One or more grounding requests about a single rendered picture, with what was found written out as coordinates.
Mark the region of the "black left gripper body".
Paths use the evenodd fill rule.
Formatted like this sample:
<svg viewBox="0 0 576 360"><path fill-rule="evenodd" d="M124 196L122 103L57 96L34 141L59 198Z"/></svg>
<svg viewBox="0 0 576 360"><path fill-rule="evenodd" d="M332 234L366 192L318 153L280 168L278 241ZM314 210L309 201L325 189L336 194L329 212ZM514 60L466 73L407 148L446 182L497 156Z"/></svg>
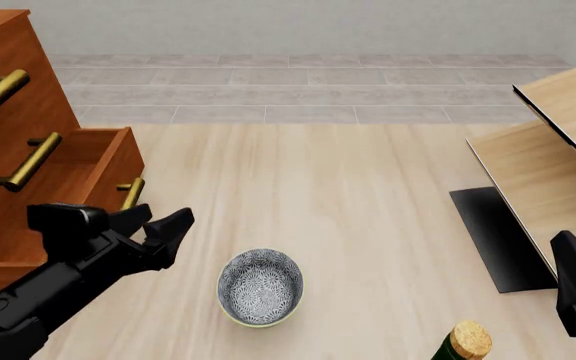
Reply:
<svg viewBox="0 0 576 360"><path fill-rule="evenodd" d="M147 230L143 243L107 230L84 242L74 266L86 276L121 278L140 272L160 271L172 265L172 239Z"/></svg>

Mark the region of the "grey patterned bowl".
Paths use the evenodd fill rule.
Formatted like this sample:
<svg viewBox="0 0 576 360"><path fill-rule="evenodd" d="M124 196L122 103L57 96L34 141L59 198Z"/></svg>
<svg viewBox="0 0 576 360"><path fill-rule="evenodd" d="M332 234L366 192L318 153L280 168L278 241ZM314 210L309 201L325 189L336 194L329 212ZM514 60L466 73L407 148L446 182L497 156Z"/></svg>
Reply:
<svg viewBox="0 0 576 360"><path fill-rule="evenodd" d="M252 329L269 328L288 319L303 293L304 278L297 263L272 248L237 254L221 270L216 286L224 314Z"/></svg>

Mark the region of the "wooden cabinet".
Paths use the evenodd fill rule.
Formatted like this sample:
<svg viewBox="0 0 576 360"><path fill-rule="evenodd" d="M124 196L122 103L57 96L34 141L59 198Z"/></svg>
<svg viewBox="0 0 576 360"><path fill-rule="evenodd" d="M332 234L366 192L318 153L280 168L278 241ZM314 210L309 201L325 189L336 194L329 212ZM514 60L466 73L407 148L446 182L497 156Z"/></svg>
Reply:
<svg viewBox="0 0 576 360"><path fill-rule="evenodd" d="M84 129L25 10L0 10L0 290L45 263L26 208L135 205L144 162L130 128Z"/></svg>

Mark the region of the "green bottle with cork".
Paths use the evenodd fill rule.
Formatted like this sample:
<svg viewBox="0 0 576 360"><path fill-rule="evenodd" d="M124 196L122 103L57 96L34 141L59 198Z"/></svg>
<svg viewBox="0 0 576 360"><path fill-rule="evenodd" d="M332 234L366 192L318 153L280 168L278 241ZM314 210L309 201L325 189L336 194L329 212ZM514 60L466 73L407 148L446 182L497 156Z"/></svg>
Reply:
<svg viewBox="0 0 576 360"><path fill-rule="evenodd" d="M483 360L492 350L486 329L473 320L457 323L430 360Z"/></svg>

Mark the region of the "open wooden drawer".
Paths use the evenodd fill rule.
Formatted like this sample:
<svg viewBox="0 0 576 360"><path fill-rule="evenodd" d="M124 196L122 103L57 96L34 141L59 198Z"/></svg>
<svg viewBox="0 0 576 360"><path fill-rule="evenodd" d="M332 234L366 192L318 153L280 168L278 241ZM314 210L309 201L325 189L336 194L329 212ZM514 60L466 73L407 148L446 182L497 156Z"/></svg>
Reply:
<svg viewBox="0 0 576 360"><path fill-rule="evenodd" d="M80 129L68 134L21 191L0 187L0 290L45 263L40 233L26 207L40 203L121 208L144 161L130 128Z"/></svg>

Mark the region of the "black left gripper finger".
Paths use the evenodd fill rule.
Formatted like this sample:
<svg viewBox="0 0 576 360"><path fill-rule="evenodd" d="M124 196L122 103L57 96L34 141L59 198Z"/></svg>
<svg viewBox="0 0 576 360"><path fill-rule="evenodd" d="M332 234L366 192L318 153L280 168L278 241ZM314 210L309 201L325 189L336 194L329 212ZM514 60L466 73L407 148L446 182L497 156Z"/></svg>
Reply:
<svg viewBox="0 0 576 360"><path fill-rule="evenodd" d="M181 242L194 221L192 209L184 208L143 226L146 239L142 246L150 256L149 269L169 269L175 263Z"/></svg>
<svg viewBox="0 0 576 360"><path fill-rule="evenodd" d="M152 212L148 204L140 204L129 209L114 212L109 215L109 227L116 233L130 238L144 224L152 218Z"/></svg>

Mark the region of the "pale wooden rack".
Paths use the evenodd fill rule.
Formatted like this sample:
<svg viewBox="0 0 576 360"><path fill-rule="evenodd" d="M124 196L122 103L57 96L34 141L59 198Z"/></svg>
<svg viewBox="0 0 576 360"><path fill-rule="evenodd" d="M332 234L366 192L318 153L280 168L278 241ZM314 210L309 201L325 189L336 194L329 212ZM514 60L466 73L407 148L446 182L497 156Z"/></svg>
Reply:
<svg viewBox="0 0 576 360"><path fill-rule="evenodd" d="M551 239L576 236L576 68L514 94L536 120L467 140L489 179L549 267Z"/></svg>

